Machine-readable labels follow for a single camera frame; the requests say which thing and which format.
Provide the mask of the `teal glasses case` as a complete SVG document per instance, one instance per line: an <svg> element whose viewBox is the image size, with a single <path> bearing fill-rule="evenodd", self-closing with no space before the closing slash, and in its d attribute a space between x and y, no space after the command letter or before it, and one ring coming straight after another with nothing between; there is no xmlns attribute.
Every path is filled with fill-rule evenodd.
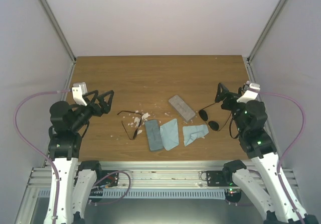
<svg viewBox="0 0 321 224"><path fill-rule="evenodd" d="M145 129L150 151L156 152L162 150L164 146L157 120L146 121Z"/></svg>

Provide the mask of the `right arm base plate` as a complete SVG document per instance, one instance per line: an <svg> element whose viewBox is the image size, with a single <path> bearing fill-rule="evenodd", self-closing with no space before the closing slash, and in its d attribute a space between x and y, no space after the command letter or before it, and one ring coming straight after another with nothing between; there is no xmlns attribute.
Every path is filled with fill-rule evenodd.
<svg viewBox="0 0 321 224"><path fill-rule="evenodd" d="M199 178L206 182L208 187L227 187L230 184L223 175L223 171L201 171Z"/></svg>

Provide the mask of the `thin-frame clear glasses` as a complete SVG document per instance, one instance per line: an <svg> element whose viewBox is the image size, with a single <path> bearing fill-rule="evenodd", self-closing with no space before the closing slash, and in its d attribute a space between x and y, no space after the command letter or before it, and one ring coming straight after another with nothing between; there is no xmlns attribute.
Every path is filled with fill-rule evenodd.
<svg viewBox="0 0 321 224"><path fill-rule="evenodd" d="M125 133L127 134L128 138L130 140L135 140L139 131L140 131L140 127L142 126L142 124L147 121L148 117L150 117L149 113L140 113L139 111L128 111L128 110L122 110L120 112L117 113L118 116L122 116L123 118L125 117L125 114L128 114L128 116L132 116L134 117L133 122L131 122L129 124L130 127L134 128L134 132L132 135L130 135L127 131L127 127L125 126L123 120L121 121L121 124L123 126L123 129L125 130Z"/></svg>

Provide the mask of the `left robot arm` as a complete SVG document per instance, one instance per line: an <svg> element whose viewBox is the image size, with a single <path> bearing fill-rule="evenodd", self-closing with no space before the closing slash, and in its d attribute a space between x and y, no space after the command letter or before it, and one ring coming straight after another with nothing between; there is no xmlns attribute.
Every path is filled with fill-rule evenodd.
<svg viewBox="0 0 321 224"><path fill-rule="evenodd" d="M93 186L103 181L99 161L78 162L84 134L92 117L111 110L114 91L80 95L82 104L59 101L50 107L49 162L51 192L44 223L84 223L84 212Z"/></svg>

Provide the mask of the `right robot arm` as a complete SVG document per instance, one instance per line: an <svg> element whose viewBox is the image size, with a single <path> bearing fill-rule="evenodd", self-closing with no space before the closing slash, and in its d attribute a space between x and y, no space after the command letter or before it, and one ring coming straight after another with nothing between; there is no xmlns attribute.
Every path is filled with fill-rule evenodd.
<svg viewBox="0 0 321 224"><path fill-rule="evenodd" d="M227 186L238 186L254 204L264 223L317 223L295 196L281 168L276 146L265 131L267 113L263 102L256 98L260 86L246 83L239 93L232 93L218 84L215 103L230 111L242 150L256 167L264 187L253 179L241 160L224 164L222 180Z"/></svg>

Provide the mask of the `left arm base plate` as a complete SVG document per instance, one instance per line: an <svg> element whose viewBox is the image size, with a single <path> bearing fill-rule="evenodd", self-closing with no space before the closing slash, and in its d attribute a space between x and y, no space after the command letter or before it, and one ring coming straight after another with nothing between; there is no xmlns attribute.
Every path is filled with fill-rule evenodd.
<svg viewBox="0 0 321 224"><path fill-rule="evenodd" d="M106 175L108 175L108 177L101 180L98 184L96 184L96 186L99 186L102 188L116 187L118 185L119 174L118 173L111 174L111 172L115 172L115 170L102 170L97 180L98 181L101 180Z"/></svg>

